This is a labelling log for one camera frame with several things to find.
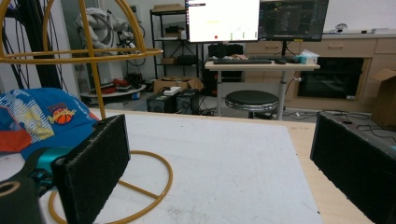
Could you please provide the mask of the monitor with dark screen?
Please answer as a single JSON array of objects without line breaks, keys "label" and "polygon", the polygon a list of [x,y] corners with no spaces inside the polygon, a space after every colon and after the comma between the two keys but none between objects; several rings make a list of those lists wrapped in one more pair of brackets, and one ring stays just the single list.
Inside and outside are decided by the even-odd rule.
[{"label": "monitor with dark screen", "polygon": [[261,41],[319,42],[329,0],[261,0]]}]

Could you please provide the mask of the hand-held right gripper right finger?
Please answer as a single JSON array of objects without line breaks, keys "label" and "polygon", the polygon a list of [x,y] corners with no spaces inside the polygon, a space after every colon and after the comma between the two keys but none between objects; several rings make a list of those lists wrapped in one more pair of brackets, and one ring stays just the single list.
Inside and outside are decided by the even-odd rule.
[{"label": "hand-held right gripper right finger", "polygon": [[396,149],[319,112],[310,160],[374,224],[396,224]]}]

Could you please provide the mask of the monitor with white screen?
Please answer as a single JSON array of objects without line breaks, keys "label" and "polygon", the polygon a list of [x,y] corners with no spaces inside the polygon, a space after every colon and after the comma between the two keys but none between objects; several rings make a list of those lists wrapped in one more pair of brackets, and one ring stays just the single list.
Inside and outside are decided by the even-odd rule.
[{"label": "monitor with white screen", "polygon": [[185,0],[191,43],[257,41],[260,0]]}]

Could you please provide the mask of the tall cardboard box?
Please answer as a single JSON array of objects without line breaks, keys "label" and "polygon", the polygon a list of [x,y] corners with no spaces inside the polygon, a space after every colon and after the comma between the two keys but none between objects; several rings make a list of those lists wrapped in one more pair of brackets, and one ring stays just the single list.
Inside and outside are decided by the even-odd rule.
[{"label": "tall cardboard box", "polygon": [[396,70],[384,68],[369,76],[364,91],[371,103],[371,120],[396,130]]}]

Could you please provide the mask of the white robot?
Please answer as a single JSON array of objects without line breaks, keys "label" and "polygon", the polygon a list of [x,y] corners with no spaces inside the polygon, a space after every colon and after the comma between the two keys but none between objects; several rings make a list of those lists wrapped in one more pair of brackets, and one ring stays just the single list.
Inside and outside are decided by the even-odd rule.
[{"label": "white robot", "polygon": [[135,49],[134,34],[127,20],[97,7],[87,8],[86,14],[96,56],[129,54],[120,49]]}]

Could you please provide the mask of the black keyboard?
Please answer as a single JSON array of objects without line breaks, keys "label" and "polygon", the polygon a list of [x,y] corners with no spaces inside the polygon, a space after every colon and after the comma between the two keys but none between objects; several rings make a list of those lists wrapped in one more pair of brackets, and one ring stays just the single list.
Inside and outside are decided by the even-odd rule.
[{"label": "black keyboard", "polygon": [[271,64],[272,61],[268,59],[213,59],[213,64]]}]

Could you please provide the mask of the open cardboard box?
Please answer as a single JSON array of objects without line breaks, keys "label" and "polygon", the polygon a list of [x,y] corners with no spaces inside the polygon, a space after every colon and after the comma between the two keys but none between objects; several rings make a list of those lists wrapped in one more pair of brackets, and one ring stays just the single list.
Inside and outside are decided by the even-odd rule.
[{"label": "open cardboard box", "polygon": [[180,87],[182,90],[201,90],[204,84],[198,77],[161,77],[153,82],[154,93],[164,91],[170,87]]}]

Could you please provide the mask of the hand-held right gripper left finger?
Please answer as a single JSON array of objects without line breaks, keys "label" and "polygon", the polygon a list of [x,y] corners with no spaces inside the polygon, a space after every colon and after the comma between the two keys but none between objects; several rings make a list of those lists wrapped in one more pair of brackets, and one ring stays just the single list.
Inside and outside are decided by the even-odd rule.
[{"label": "hand-held right gripper left finger", "polygon": [[92,224],[130,160],[125,117],[98,121],[93,132],[54,160],[54,174],[68,224]]}]

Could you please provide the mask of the blue basketball print cap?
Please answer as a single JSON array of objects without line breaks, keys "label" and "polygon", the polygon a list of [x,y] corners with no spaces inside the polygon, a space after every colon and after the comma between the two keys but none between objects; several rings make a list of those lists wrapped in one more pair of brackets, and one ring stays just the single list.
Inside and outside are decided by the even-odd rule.
[{"label": "blue basketball print cap", "polygon": [[55,88],[0,94],[0,153],[28,158],[42,147],[74,147],[98,118],[75,95]]}]

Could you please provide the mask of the light wooden cabinet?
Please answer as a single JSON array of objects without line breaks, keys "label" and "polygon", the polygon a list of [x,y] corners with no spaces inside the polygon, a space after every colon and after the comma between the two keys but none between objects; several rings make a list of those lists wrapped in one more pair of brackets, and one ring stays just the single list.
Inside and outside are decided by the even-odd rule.
[{"label": "light wooden cabinet", "polygon": [[396,34],[324,35],[319,42],[289,42],[286,54],[305,49],[321,57],[362,58],[357,93],[353,99],[303,97],[298,94],[300,84],[294,82],[286,94],[286,107],[369,112],[380,87],[373,76],[385,68],[396,70]]}]

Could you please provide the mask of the light wooden desk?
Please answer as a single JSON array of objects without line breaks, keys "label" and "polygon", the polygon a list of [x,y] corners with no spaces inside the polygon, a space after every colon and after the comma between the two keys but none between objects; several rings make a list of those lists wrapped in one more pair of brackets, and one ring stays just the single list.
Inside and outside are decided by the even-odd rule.
[{"label": "light wooden desk", "polygon": [[314,71],[319,69],[318,64],[301,64],[301,63],[285,63],[285,64],[215,64],[214,62],[205,63],[205,69],[209,71],[216,71],[218,73],[217,79],[217,116],[221,117],[222,107],[222,73],[224,71],[276,71],[281,73],[281,80],[278,87],[279,105],[276,111],[276,119],[283,119],[283,108],[285,102],[285,94],[287,87],[287,73],[298,71]]}]

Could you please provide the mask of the white table mat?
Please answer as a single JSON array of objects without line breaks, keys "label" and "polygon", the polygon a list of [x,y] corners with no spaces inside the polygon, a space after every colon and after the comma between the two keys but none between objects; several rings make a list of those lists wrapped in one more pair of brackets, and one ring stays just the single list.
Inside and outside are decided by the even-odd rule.
[{"label": "white table mat", "polygon": [[[93,223],[321,224],[289,133],[275,121],[107,117],[117,115],[125,117],[130,160]],[[1,157],[0,182],[29,157]],[[40,208],[45,222],[68,224],[57,189],[40,197]]]}]

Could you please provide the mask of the black metal shelf rack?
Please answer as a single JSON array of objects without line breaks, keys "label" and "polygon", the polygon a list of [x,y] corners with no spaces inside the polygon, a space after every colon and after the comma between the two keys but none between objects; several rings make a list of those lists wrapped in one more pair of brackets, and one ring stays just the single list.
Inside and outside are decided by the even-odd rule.
[{"label": "black metal shelf rack", "polygon": [[203,45],[187,40],[184,7],[155,7],[149,11],[152,46],[163,52],[154,57],[155,77],[199,77]]}]

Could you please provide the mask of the round white platform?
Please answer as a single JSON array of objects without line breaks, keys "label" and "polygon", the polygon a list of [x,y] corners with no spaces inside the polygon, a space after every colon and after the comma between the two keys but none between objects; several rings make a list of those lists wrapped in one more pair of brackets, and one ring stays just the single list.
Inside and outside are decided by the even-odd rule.
[{"label": "round white platform", "polygon": [[127,79],[115,78],[111,82],[103,84],[100,88],[100,92],[103,98],[113,98],[141,92],[145,88],[146,86],[139,82],[131,82]]}]

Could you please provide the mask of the black built-in oven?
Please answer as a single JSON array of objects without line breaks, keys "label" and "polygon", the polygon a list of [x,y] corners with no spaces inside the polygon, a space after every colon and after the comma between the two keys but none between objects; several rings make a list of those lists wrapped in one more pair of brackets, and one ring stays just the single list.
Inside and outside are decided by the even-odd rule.
[{"label": "black built-in oven", "polygon": [[298,95],[303,97],[356,98],[363,58],[319,57],[319,69],[301,73]]}]

